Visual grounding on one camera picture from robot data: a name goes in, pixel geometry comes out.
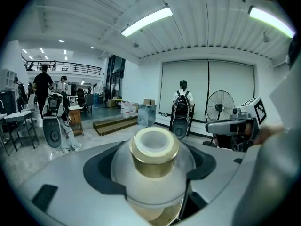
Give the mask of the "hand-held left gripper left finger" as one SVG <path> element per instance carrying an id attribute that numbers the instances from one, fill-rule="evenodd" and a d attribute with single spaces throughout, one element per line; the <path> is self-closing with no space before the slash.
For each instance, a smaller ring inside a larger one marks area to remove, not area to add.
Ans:
<path id="1" fill-rule="evenodd" d="M 147 226 L 123 194 L 103 194 L 108 187 L 95 162 L 84 178 L 84 165 L 100 153 L 111 153 L 123 143 L 115 142 L 56 158 L 32 175 L 17 190 L 20 202 L 40 226 Z"/>

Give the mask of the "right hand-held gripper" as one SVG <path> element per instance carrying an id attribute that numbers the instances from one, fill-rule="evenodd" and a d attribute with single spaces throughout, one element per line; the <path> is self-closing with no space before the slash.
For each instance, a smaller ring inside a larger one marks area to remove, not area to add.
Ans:
<path id="1" fill-rule="evenodd" d="M 231 149 L 246 152 L 257 139 L 261 125 L 267 118 L 261 97 L 247 100 L 232 111 L 231 119 L 208 122 L 205 130 L 211 134 L 235 134 Z"/>

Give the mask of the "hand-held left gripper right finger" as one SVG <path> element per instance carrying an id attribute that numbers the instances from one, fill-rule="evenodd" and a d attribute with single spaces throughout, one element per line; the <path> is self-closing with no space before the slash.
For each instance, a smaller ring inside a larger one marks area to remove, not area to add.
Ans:
<path id="1" fill-rule="evenodd" d="M 216 167 L 204 179 L 191 181 L 190 190 L 197 193 L 206 202 L 206 206 L 186 219 L 181 219 L 178 225 L 234 225 L 234 213 L 249 185 L 259 147 L 252 146 L 244 153 L 196 143 L 186 146 L 213 156 Z"/>

